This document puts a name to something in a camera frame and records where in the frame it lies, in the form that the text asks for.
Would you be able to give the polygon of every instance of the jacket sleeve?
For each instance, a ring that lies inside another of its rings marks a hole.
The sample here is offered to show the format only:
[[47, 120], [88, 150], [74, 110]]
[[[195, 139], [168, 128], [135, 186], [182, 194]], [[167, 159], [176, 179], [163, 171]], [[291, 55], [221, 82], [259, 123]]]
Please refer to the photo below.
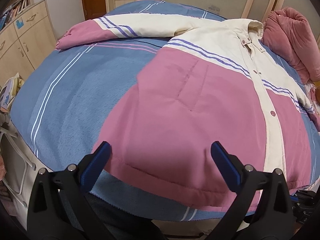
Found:
[[174, 37], [215, 24], [220, 22], [183, 15], [132, 13], [103, 16], [71, 27], [57, 42], [56, 49], [116, 38]]
[[295, 81], [294, 81], [294, 83], [296, 85], [295, 91], [296, 91], [296, 96], [297, 96], [299, 103], [301, 103], [302, 106], [305, 108], [310, 119], [315, 124], [318, 132], [320, 132], [320, 117], [319, 117], [319, 115], [317, 114], [317, 112], [313, 108], [313, 105], [311, 104], [309, 98], [305, 95], [305, 93], [302, 91], [302, 89], [299, 87], [299, 85]]

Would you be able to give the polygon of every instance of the drawer handle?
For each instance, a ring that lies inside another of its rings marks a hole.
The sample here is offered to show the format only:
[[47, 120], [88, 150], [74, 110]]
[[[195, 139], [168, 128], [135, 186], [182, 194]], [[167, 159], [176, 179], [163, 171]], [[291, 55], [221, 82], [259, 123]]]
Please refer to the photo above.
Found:
[[3, 45], [5, 44], [5, 40], [0, 45], [0, 50], [3, 49]]
[[23, 44], [24, 44], [24, 46], [26, 47], [27, 52], [29, 52], [29, 48], [28, 48], [28, 46], [26, 45], [26, 43], [24, 42]]
[[22, 50], [20, 49], [20, 47], [18, 47], [18, 49], [20, 50], [21, 55], [24, 57], [24, 54], [23, 54]]
[[26, 20], [26, 22], [32, 21], [36, 17], [36, 15], [37, 15], [36, 13], [34, 15], [32, 15], [28, 20]]

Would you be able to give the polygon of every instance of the dark pants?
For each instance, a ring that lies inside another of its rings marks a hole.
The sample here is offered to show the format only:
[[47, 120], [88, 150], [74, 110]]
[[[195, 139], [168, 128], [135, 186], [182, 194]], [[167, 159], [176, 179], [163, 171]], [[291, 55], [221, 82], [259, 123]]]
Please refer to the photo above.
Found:
[[[117, 240], [167, 240], [150, 219], [129, 214], [91, 193], [85, 193], [84, 196]], [[63, 190], [60, 191], [60, 197], [72, 226], [82, 230]]]

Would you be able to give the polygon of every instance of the blue sticker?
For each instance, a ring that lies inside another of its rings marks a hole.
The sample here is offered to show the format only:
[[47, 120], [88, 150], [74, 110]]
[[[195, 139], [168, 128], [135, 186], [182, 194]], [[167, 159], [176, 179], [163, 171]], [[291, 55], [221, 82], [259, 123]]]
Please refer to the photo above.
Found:
[[18, 29], [20, 29], [24, 25], [22, 18], [16, 21], [16, 25]]

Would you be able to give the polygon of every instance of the blue blanket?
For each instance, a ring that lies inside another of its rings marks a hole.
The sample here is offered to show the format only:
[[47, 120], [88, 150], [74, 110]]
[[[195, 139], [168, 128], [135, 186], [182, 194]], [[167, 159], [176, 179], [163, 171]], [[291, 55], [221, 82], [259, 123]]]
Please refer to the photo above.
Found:
[[[180, 4], [142, 0], [122, 5], [108, 15], [163, 13], [223, 21], [210, 12]], [[19, 91], [11, 119], [35, 155], [50, 169], [63, 170], [89, 154], [111, 109], [136, 83], [137, 73], [169, 38], [129, 38], [53, 51]], [[297, 72], [266, 48], [304, 90]], [[316, 157], [320, 136], [301, 108], [312, 153], [310, 184], [320, 175]], [[92, 193], [131, 214], [167, 221], [219, 218], [125, 184], [103, 170]]]

